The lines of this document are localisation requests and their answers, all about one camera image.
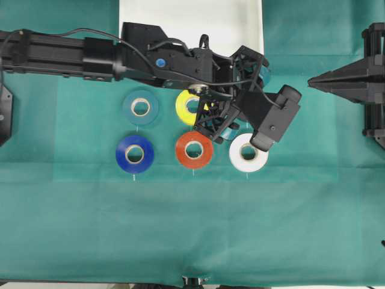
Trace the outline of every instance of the robotic arm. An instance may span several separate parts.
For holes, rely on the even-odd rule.
[[[77,32],[110,39],[66,37]],[[153,25],[124,23],[121,39],[87,28],[50,35],[0,32],[0,60],[1,75],[4,70],[92,81],[130,78],[155,87],[188,89],[200,97],[195,130],[222,143],[220,135],[227,127],[239,128],[235,119],[248,121],[254,128],[250,143],[263,151],[281,139],[300,108],[301,94],[290,86],[284,85],[278,93],[262,90],[270,75],[262,54],[241,46],[230,57],[220,56],[210,50],[205,34],[198,48],[189,49]],[[3,77],[1,87],[4,94]],[[3,110],[10,110],[9,102],[0,98],[0,114]],[[0,145],[10,137],[6,122],[0,121]]]

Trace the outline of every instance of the yellow tape roll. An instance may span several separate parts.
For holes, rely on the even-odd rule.
[[[187,90],[182,91],[176,98],[175,109],[176,114],[179,116],[182,122],[186,123],[187,125],[194,125],[197,114],[190,113],[188,111],[187,103],[190,101],[199,101],[199,97],[190,94]]]

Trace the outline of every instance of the teal fabric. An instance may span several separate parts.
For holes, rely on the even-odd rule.
[[[385,21],[384,6],[263,2],[266,91],[289,84],[303,99],[266,167],[248,175],[232,167],[229,142],[202,170],[177,162],[174,144],[190,130],[177,90],[6,75],[16,101],[13,138],[0,148],[0,279],[385,285],[385,153],[362,137],[361,106],[307,88],[362,56],[361,30]],[[117,33],[117,19],[117,0],[0,1],[6,31]],[[137,132],[122,103],[139,87],[154,92],[159,116]],[[114,154],[136,133],[155,160],[134,180]]]

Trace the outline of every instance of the tape roll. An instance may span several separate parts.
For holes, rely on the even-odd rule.
[[[198,144],[202,151],[196,158],[190,157],[187,154],[187,147],[192,144]],[[214,148],[210,139],[197,131],[189,131],[183,134],[175,145],[176,158],[183,166],[189,169],[201,169],[210,163],[213,153]]]
[[[139,149],[141,151],[141,158],[138,161],[131,161],[128,153],[132,149]],[[147,170],[154,160],[154,150],[151,142],[140,135],[130,135],[121,140],[117,146],[116,162],[118,165],[128,173],[141,173]]]
[[[270,82],[270,69],[262,65],[259,71],[259,78],[262,80],[263,86],[265,87]]]
[[[190,113],[188,111],[187,104],[190,101],[199,101],[199,97],[190,94],[187,90],[182,91],[176,98],[175,109],[176,114],[179,116],[182,122],[186,123],[187,125],[194,125],[197,114]]]
[[[229,157],[233,166],[241,172],[251,173],[263,168],[269,157],[269,152],[261,151],[250,144],[250,139],[253,134],[241,134],[237,136],[230,145]],[[255,157],[251,160],[246,160],[242,156],[242,149],[251,147],[255,151]]]
[[[135,112],[135,106],[143,103],[147,105],[147,111],[143,114]],[[155,95],[147,90],[136,90],[127,95],[123,101],[123,114],[134,125],[147,125],[156,119],[159,111],[159,103]]]

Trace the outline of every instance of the blue tape roll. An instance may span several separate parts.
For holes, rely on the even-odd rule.
[[[227,127],[221,133],[221,137],[224,138],[225,140],[233,140],[236,137],[238,131],[239,131],[238,129],[232,129],[232,128]]]
[[[144,114],[137,114],[134,107],[137,103],[144,102],[148,110]],[[151,123],[159,111],[159,103],[155,95],[147,90],[136,90],[127,95],[123,102],[123,114],[134,125],[147,125]]]
[[[132,162],[127,157],[128,152],[133,148],[142,150],[142,159]],[[116,162],[122,170],[128,173],[141,173],[147,170],[154,160],[154,150],[151,142],[140,135],[130,135],[124,138],[116,148]]]

